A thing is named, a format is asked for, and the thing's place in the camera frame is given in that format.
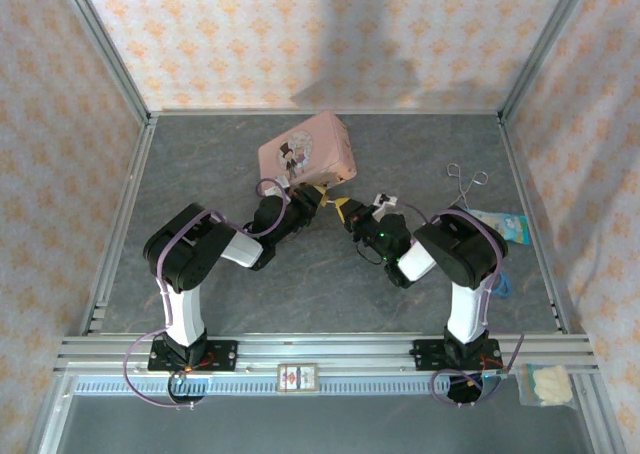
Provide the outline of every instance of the pink box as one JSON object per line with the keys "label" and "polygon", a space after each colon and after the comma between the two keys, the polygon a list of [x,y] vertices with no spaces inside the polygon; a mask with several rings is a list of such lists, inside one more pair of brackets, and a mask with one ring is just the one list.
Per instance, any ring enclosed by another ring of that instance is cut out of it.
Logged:
{"label": "pink box", "polygon": [[260,177],[285,176],[292,186],[308,182],[330,189],[357,173],[347,128],[331,111],[260,146],[258,158]]}

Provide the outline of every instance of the scissors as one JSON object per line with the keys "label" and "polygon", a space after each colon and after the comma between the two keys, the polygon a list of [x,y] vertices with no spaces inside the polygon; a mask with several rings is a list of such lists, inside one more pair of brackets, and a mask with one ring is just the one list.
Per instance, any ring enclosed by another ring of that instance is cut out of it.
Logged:
{"label": "scissors", "polygon": [[464,203],[464,207],[467,209],[469,209],[469,204],[467,204],[467,193],[471,189],[471,186],[473,186],[474,184],[478,184],[479,186],[484,186],[489,181],[489,174],[487,174],[484,171],[477,171],[476,173],[473,174],[473,177],[471,178],[471,182],[469,182],[469,185],[467,186],[467,188],[463,189],[462,188],[462,172],[460,170],[460,166],[455,162],[452,162],[447,165],[447,176],[458,178],[458,192],[460,193],[460,195],[456,198],[455,201],[453,201],[453,204],[455,204],[459,200],[462,200],[462,202]]}

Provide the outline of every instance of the orange patterned wallpaper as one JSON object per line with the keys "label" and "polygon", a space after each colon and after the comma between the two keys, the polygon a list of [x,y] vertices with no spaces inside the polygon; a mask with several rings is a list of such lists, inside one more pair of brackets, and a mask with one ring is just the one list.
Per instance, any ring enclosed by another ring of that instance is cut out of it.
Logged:
{"label": "orange patterned wallpaper", "polygon": [[77,332],[138,132],[67,0],[0,0],[0,450]]}
{"label": "orange patterned wallpaper", "polygon": [[639,453],[639,0],[582,0],[509,130],[555,276]]}
{"label": "orange patterned wallpaper", "polygon": [[152,110],[495,111],[558,0],[93,0]]}

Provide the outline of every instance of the small card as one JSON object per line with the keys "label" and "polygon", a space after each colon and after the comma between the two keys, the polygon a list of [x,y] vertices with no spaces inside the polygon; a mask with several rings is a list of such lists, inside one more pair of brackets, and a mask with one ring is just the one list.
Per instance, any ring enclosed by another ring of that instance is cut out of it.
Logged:
{"label": "small card", "polygon": [[317,364],[280,364],[278,366],[278,392],[285,394],[318,392],[318,389]]}

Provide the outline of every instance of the black mounting plate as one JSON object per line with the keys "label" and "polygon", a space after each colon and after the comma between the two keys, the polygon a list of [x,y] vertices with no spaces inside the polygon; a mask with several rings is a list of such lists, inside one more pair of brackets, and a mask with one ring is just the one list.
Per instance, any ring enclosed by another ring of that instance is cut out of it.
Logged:
{"label": "black mounting plate", "polygon": [[[236,361],[238,360],[238,341],[207,339],[202,359],[203,365],[197,367],[200,372],[235,371]],[[184,367],[184,360],[163,339],[153,341],[147,366],[150,372],[176,372],[184,369]]]}
{"label": "black mounting plate", "polygon": [[482,371],[500,369],[502,365],[502,354],[497,339],[486,339],[473,356],[463,359],[457,366],[447,358],[444,346],[444,339],[416,339],[413,341],[413,349],[409,351],[409,354],[415,360],[416,371],[439,371],[440,369]]}

